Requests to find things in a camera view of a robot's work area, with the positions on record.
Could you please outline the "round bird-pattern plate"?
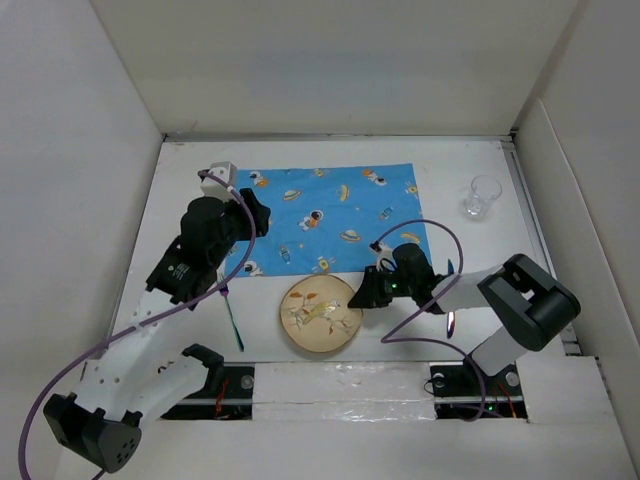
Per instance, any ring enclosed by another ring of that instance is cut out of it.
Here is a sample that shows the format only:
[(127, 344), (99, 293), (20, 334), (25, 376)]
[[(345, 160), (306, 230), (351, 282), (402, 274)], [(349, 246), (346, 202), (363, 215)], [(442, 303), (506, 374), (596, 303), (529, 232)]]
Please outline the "round bird-pattern plate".
[(293, 285), (280, 302), (280, 323), (301, 349), (328, 354), (342, 349), (358, 333), (363, 311), (352, 309), (353, 288), (333, 275), (311, 275)]

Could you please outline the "iridescent knife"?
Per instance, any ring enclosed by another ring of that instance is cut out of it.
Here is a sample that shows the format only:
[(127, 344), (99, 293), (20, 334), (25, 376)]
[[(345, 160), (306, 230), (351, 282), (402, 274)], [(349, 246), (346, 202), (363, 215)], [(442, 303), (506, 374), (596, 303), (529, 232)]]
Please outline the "iridescent knife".
[[(455, 273), (455, 267), (453, 262), (448, 259), (447, 260), (447, 273), (449, 275), (453, 275)], [(447, 323), (446, 323), (446, 338), (451, 339), (455, 332), (456, 325), (456, 314), (454, 311), (449, 311), (447, 313)]]

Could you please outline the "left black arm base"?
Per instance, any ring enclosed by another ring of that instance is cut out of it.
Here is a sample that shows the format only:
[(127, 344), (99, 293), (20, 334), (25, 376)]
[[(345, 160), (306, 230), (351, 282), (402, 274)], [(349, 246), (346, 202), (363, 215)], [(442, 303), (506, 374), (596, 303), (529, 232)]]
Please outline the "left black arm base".
[(162, 415), (163, 420), (251, 420), (255, 365), (224, 365), (220, 380), (207, 379), (205, 386), (178, 402)]

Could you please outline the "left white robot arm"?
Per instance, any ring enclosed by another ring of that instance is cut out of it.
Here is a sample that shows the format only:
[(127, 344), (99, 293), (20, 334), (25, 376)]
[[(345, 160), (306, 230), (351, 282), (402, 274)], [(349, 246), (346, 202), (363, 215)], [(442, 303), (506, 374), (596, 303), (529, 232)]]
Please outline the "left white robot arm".
[(69, 395), (54, 394), (45, 403), (43, 414), (60, 445), (116, 473), (148, 424), (193, 393), (208, 397), (220, 390), (222, 355), (198, 343), (172, 352), (167, 340), (179, 326), (178, 313), (195, 309), (218, 284), (218, 268), (232, 247), (267, 234), (270, 213), (250, 188), (189, 203), (130, 326), (103, 347)]

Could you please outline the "clear drinking glass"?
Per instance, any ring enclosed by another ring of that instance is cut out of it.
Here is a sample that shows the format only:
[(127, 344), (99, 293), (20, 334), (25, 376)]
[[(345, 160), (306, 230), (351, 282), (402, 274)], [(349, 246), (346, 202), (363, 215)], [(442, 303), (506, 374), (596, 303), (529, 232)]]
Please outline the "clear drinking glass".
[(491, 208), (502, 194), (502, 185), (495, 178), (488, 175), (476, 176), (470, 184), (463, 207), (471, 218), (481, 218)]

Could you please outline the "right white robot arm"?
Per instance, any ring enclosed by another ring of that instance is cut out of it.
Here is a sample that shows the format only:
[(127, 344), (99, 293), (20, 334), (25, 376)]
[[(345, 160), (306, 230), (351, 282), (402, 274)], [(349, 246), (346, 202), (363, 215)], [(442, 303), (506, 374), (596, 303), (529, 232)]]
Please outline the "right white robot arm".
[(462, 369), (465, 387), (476, 394), (494, 387), (498, 373), (527, 352), (543, 350), (581, 313), (577, 297), (524, 254), (484, 271), (442, 275), (415, 244), (372, 248), (377, 263), (365, 268), (349, 308), (385, 308), (408, 297), (421, 313), (489, 308), (497, 316), (501, 327), (471, 352), (473, 363)]

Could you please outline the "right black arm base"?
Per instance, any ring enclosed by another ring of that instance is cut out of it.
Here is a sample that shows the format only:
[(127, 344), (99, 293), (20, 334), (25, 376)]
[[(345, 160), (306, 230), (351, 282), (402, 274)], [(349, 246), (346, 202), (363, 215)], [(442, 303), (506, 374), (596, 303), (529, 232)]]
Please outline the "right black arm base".
[(423, 390), (434, 399), (437, 419), (470, 421), (528, 418), (519, 372), (514, 363), (498, 374), (482, 374), (483, 383), (467, 361), (439, 362), (429, 366)]

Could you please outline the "iridescent fork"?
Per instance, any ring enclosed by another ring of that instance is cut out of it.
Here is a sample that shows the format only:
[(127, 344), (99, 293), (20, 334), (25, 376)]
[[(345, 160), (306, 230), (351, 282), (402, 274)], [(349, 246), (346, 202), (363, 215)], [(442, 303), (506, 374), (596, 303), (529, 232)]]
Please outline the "iridescent fork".
[(240, 352), (244, 352), (245, 351), (245, 345), (244, 345), (242, 336), (241, 336), (241, 334), (239, 332), (239, 329), (238, 329), (238, 327), (236, 325), (236, 322), (235, 322), (233, 310), (232, 310), (231, 303), (230, 303), (230, 300), (229, 300), (229, 288), (228, 288), (228, 285), (227, 284), (222, 284), (220, 289), (219, 289), (219, 293), (224, 298), (225, 306), (226, 306), (226, 309), (227, 309), (227, 312), (228, 312), (228, 315), (229, 315), (229, 319), (230, 319), (230, 322), (231, 322), (231, 326), (232, 326), (232, 329), (233, 329), (233, 332), (234, 332), (234, 336), (235, 336), (235, 339), (236, 339), (237, 347), (238, 347)]

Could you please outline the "blue space-print cloth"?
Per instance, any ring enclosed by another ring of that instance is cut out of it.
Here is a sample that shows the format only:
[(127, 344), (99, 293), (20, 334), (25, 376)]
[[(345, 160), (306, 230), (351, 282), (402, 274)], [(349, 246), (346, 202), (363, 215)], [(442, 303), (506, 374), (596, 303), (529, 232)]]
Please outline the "blue space-print cloth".
[(377, 238), (430, 251), (410, 164), (246, 169), (236, 186), (271, 210), (267, 235), (229, 253), (225, 269), (240, 277), (358, 272), (374, 263)]

